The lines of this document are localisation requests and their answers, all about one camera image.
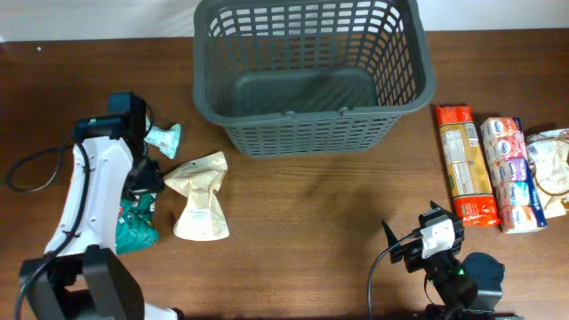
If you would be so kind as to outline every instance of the black mount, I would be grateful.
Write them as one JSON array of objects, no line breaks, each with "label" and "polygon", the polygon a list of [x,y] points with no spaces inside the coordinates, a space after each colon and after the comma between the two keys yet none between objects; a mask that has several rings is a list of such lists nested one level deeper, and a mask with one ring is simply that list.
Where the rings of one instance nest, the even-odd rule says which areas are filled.
[{"label": "black mount", "polygon": [[[454,255],[461,251],[464,241],[462,219],[432,201],[430,206],[432,210],[419,217],[421,227],[413,233],[418,234],[422,228],[450,219],[454,228],[452,248],[423,259],[423,242],[416,239],[391,251],[391,263],[404,260],[409,273],[425,270],[426,279],[435,286],[445,303],[444,307],[434,306],[436,310],[457,310],[458,317],[453,318],[460,318],[462,314],[492,315],[502,295],[500,283],[504,278],[504,266],[491,256],[479,252],[470,254],[461,264]],[[385,221],[383,227],[389,246],[396,244],[397,237]],[[444,313],[437,314],[431,310],[432,307],[426,309],[425,315],[430,315],[429,319],[442,318]]]},{"label": "black mount", "polygon": [[[44,259],[24,261],[22,284]],[[68,291],[65,287],[80,275],[88,288]],[[87,247],[83,254],[57,258],[30,288],[28,302],[38,319],[144,319],[144,299],[136,280],[109,248],[98,245]]]},{"label": "black mount", "polygon": [[73,131],[75,142],[88,138],[123,138],[134,162],[142,159],[146,133],[146,101],[131,92],[113,93],[108,97],[106,116],[77,121]]},{"label": "black mount", "polygon": [[105,136],[124,139],[131,150],[133,162],[122,197],[131,200],[136,195],[164,190],[164,176],[158,162],[146,156],[146,109],[146,101],[131,92],[113,93],[108,97],[106,116],[81,119],[73,131],[75,142]]},{"label": "black mount", "polygon": [[[415,314],[414,316],[407,317],[408,320],[437,320],[442,319],[445,314],[445,309],[436,306],[428,305],[422,314]],[[525,320],[522,316],[516,316],[513,313],[494,313],[480,310],[465,309],[456,312],[451,319],[459,320]]]}]

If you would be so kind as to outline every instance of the plastic wrapper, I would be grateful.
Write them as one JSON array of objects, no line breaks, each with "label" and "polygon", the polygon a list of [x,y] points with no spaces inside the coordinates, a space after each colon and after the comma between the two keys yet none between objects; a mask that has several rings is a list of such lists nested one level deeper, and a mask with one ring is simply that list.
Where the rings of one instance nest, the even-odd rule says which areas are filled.
[{"label": "plastic wrapper", "polygon": [[482,133],[482,141],[489,142],[496,138],[507,137],[515,132],[521,132],[521,130],[515,118],[491,117],[480,126],[480,132]]},{"label": "plastic wrapper", "polygon": [[530,189],[525,182],[504,182],[497,187],[496,197],[498,208],[503,209],[509,205],[530,205]]},{"label": "plastic wrapper", "polygon": [[[146,118],[146,129],[150,127],[150,120]],[[176,152],[178,151],[178,145],[180,144],[181,126],[175,124],[169,130],[163,130],[155,125],[150,128],[150,132],[144,138],[146,143],[156,146],[160,149],[160,152],[165,154],[170,159],[176,157]]]},{"label": "plastic wrapper", "polygon": [[121,199],[116,224],[116,254],[135,252],[150,247],[160,239],[152,227],[156,194],[139,195],[133,200]]},{"label": "plastic wrapper", "polygon": [[569,129],[529,136],[533,183],[547,219],[569,213]]},{"label": "plastic wrapper", "polygon": [[509,205],[500,210],[500,216],[502,218],[501,227],[504,233],[525,233],[540,230],[535,227],[537,220],[531,206]]},{"label": "plastic wrapper", "polygon": [[490,165],[509,159],[526,159],[524,134],[514,132],[506,137],[499,137],[485,142],[486,160]]},{"label": "plastic wrapper", "polygon": [[456,213],[466,226],[500,225],[471,107],[437,107],[436,112]]},{"label": "plastic wrapper", "polygon": [[493,187],[503,182],[527,180],[527,162],[523,158],[498,161],[490,164],[490,181]]}]

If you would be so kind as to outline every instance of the black cable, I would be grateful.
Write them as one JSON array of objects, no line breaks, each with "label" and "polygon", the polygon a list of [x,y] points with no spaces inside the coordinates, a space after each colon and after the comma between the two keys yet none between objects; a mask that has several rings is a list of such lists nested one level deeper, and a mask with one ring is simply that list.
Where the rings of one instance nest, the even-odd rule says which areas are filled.
[{"label": "black cable", "polygon": [[149,105],[146,105],[146,108],[148,109],[148,112],[150,113],[150,125],[148,126],[146,133],[144,133],[144,138],[146,138],[146,136],[148,136],[148,134],[150,133],[150,130],[152,130],[152,127],[154,126],[154,111],[152,111],[152,108]]},{"label": "black cable", "polygon": [[[32,193],[32,192],[37,192],[39,190],[43,190],[49,186],[51,186],[53,184],[53,182],[55,181],[55,178],[57,177],[57,175],[60,172],[61,166],[63,165],[63,153],[65,152],[65,150],[69,149],[73,147],[73,145],[61,145],[60,147],[53,147],[53,148],[48,148],[46,150],[42,150],[39,152],[36,152],[35,154],[31,155],[31,156],[26,156],[25,158],[19,160],[16,164],[14,164],[12,166],[12,168],[10,168],[10,171],[8,171],[8,173],[6,174],[6,185],[8,186],[8,188],[10,188],[13,191],[16,192],[22,192],[22,193]],[[16,173],[16,170],[18,170],[18,168],[20,168],[22,165],[24,165],[26,162],[33,160],[37,157],[46,155],[46,154],[50,154],[50,153],[55,153],[57,152],[58,158],[57,158],[57,164],[55,167],[55,172],[53,173],[52,177],[41,187],[37,187],[37,188],[20,188],[20,187],[16,187],[14,186],[14,184],[12,183],[12,178],[14,173]]]},{"label": "black cable", "polygon": [[400,244],[402,244],[403,242],[409,240],[409,239],[413,239],[415,237],[415,235],[413,233],[404,236],[401,240],[399,240],[399,242],[397,242],[396,244],[391,245],[388,249],[386,249],[384,252],[382,252],[380,254],[379,257],[377,257],[377,259],[375,260],[375,262],[372,264],[372,268],[370,269],[370,275],[367,278],[367,312],[369,314],[370,320],[373,320],[373,311],[372,311],[372,284],[373,284],[373,272],[375,271],[375,268],[377,267],[377,265],[380,263],[381,259],[383,259],[383,257],[385,257],[386,254],[388,254],[389,252],[391,252],[392,250],[394,250],[395,248],[397,248]]},{"label": "black cable", "polygon": [[433,302],[433,300],[430,299],[429,294],[427,293],[427,282],[429,281],[429,276],[425,275],[425,281],[423,282],[423,290],[425,291],[425,295],[427,296],[427,299],[429,299],[430,304],[432,304],[433,306],[436,306],[435,302]]},{"label": "black cable", "polygon": [[48,252],[47,256],[44,259],[44,262],[34,271],[34,273],[26,279],[24,285],[21,286],[20,294],[18,295],[18,299],[16,299],[16,305],[14,309],[14,319],[20,320],[21,318],[21,305],[26,297],[26,294],[29,291],[29,288],[37,281],[48,267],[52,264],[52,262],[57,258],[57,255],[60,254],[63,249],[71,242],[71,240],[75,237],[77,229],[79,228],[79,224],[81,224],[81,219],[83,218],[85,203],[87,202],[87,192],[89,191],[89,178],[91,175],[91,165],[89,164],[89,156],[85,151],[83,144],[77,143],[77,147],[81,151],[81,155],[83,156],[84,160],[84,183],[83,183],[83,192],[81,193],[81,200],[79,201],[79,209],[77,211],[77,216],[75,218],[75,222],[73,222],[73,227],[67,233],[65,240],[52,252]]}]

